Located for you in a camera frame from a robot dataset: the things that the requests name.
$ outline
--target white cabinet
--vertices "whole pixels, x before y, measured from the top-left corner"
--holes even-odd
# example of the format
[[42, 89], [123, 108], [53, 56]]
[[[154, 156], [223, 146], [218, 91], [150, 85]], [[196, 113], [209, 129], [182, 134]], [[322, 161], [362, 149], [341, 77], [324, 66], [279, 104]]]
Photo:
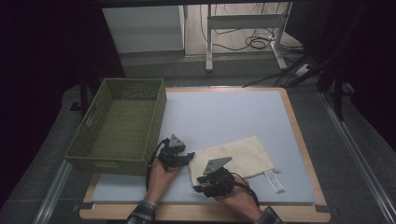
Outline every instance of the white cabinet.
[[118, 53], [184, 49], [182, 6], [104, 8]]

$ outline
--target white board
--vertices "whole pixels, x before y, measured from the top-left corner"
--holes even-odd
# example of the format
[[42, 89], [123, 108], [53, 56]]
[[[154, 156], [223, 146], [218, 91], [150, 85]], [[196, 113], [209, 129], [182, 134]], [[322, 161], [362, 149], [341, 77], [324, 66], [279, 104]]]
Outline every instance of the white board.
[[[259, 201], [270, 204], [314, 203], [312, 186], [288, 114], [278, 91], [168, 92], [159, 142], [174, 133], [188, 152], [256, 135], [280, 174], [285, 189], [276, 193], [265, 175], [249, 179]], [[145, 177], [102, 175], [92, 201], [131, 203], [143, 199]], [[163, 196], [164, 203], [215, 203], [192, 188], [184, 167]]]

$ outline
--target beige cloth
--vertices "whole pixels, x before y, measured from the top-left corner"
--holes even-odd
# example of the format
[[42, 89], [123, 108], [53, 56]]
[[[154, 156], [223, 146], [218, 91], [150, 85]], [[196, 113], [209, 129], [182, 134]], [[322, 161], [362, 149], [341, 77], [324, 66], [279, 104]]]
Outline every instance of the beige cloth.
[[224, 165], [228, 171], [237, 173], [244, 178], [261, 175], [274, 170], [274, 164], [256, 136], [232, 142], [218, 147], [210, 147], [195, 152], [190, 161], [191, 181], [194, 186], [199, 185], [197, 177], [203, 176], [209, 160], [232, 157]]

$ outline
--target dark background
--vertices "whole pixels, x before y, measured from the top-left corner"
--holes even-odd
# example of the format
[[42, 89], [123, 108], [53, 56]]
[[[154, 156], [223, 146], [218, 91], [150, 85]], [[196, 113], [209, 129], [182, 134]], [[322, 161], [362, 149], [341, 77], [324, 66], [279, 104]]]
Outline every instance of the dark background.
[[3, 204], [50, 131], [63, 93], [82, 74], [121, 77], [123, 70], [99, 7], [3, 1], [0, 30]]
[[[305, 21], [296, 21], [297, 33], [298, 27], [306, 30], [315, 21], [324, 27], [316, 32], [300, 32], [311, 36], [296, 36], [303, 43], [304, 38], [311, 38], [305, 44], [318, 62], [332, 52], [353, 7], [350, 2], [334, 1], [327, 10], [329, 16], [322, 20], [317, 20], [315, 14], [297, 13], [297, 18]], [[373, 3], [348, 42], [342, 60], [345, 81], [355, 89], [352, 102], [393, 148], [395, 9], [393, 0]], [[3, 203], [45, 140], [61, 107], [63, 93], [77, 85], [82, 74], [122, 77], [123, 71], [99, 7], [2, 1], [0, 31]], [[97, 83], [91, 87], [95, 90]]]

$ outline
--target metal rail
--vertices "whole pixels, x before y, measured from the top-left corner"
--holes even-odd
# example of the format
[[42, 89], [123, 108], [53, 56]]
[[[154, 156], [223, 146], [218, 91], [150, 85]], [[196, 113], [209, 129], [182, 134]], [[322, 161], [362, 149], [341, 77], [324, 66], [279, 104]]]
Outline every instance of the metal rail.
[[391, 198], [388, 196], [384, 187], [376, 178], [373, 170], [370, 168], [369, 163], [361, 153], [359, 146], [356, 144], [345, 123], [341, 121], [334, 113], [332, 107], [332, 100], [330, 99], [329, 94], [320, 92], [319, 96], [323, 100], [323, 103], [326, 105], [327, 111], [330, 114], [335, 128], [343, 138], [353, 161], [356, 163], [359, 171], [361, 172], [364, 181], [366, 182], [369, 190], [372, 192], [379, 208], [385, 216], [385, 219], [388, 223], [396, 223], [396, 210]]
[[52, 184], [49, 187], [49, 191], [44, 198], [43, 203], [38, 209], [38, 213], [35, 216], [34, 224], [47, 224], [50, 221], [53, 210], [55, 209], [56, 203], [61, 196], [64, 184], [66, 183], [67, 177], [69, 177], [72, 166], [69, 162], [63, 160], [61, 166], [56, 173]]

